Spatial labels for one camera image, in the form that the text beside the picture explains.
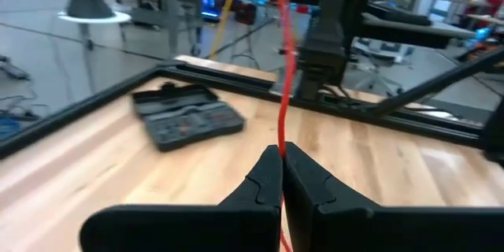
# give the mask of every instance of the blue cable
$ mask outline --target blue cable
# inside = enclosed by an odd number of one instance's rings
[[[9,138],[21,130],[21,124],[8,117],[0,117],[0,139]]]

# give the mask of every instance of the red cable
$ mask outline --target red cable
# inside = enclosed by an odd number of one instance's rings
[[[289,0],[276,0],[277,7],[280,12],[280,19],[283,25],[283,38],[287,44],[287,68],[285,72],[285,81],[283,83],[283,94],[280,101],[280,112],[278,114],[278,147],[280,149],[280,155],[285,158],[285,117],[287,115],[287,107],[289,105],[289,99],[291,94],[291,85],[294,72],[296,70],[296,62],[294,57],[295,44],[294,36],[291,30],[291,17],[289,14],[290,2]],[[280,202],[280,208],[282,208],[284,203],[284,198],[282,197]],[[283,248],[287,252],[291,252],[291,248],[287,243],[285,238],[284,230],[280,227],[280,241]]]

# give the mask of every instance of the office chair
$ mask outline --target office chair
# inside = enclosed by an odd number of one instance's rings
[[[382,3],[390,5],[394,8],[404,9],[409,12],[417,12],[421,0],[383,0]],[[413,48],[401,43],[388,43],[375,39],[355,39],[353,47],[360,50],[363,54],[368,55],[371,61],[371,68],[361,64],[352,66],[353,69],[358,69],[366,73],[368,76],[355,85],[355,89],[359,90],[363,87],[373,89],[376,84],[385,88],[386,92],[394,95],[402,92],[400,83],[388,79],[380,74],[382,67],[391,67],[392,65],[402,64],[410,65],[406,59],[413,53]]]

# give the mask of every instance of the open toolbox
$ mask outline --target open toolbox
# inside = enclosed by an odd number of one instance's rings
[[[245,120],[207,87],[165,83],[132,94],[136,114],[160,151],[243,130]]]

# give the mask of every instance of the gray floor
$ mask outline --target gray floor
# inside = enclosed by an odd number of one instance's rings
[[[31,74],[33,90],[38,98],[32,103],[43,103],[52,113],[69,104],[87,98],[91,93],[82,59],[82,48],[78,42],[77,26],[59,20],[56,13],[65,7],[67,0],[0,0],[0,54],[11,57],[13,63]],[[266,20],[261,17],[257,24]],[[307,15],[293,13],[296,35],[301,37],[307,25]],[[184,30],[183,21],[180,30]],[[203,29],[202,56],[209,54],[217,29],[206,25]],[[230,20],[222,46],[247,33],[247,26]],[[167,58],[168,34],[166,31],[151,31],[135,26],[126,27],[127,42],[120,38],[116,25],[94,26],[93,40],[98,44],[92,54],[92,83],[101,90],[138,72],[155,66],[159,60],[144,57]],[[179,53],[189,54],[191,44],[187,32],[180,32]],[[241,40],[217,55],[217,60],[243,66],[255,66],[246,57],[232,58],[252,47],[258,67],[265,71],[278,69],[284,58],[276,52],[282,42],[282,32],[276,24],[269,24],[255,32],[250,41]],[[413,55],[413,68],[395,66],[383,70],[383,74],[409,89],[454,67],[453,63],[434,50],[417,48]],[[352,88],[360,78],[345,80],[344,86]],[[0,74],[0,98],[10,95],[30,97],[30,85],[11,80]],[[495,87],[504,92],[501,83]],[[379,88],[371,92],[384,95]],[[465,106],[466,109],[488,109],[496,107],[499,96],[473,79],[460,82],[436,95],[434,106]],[[0,101],[0,109],[9,101]],[[37,109],[44,114],[44,109]],[[482,120],[484,115],[470,117]]]

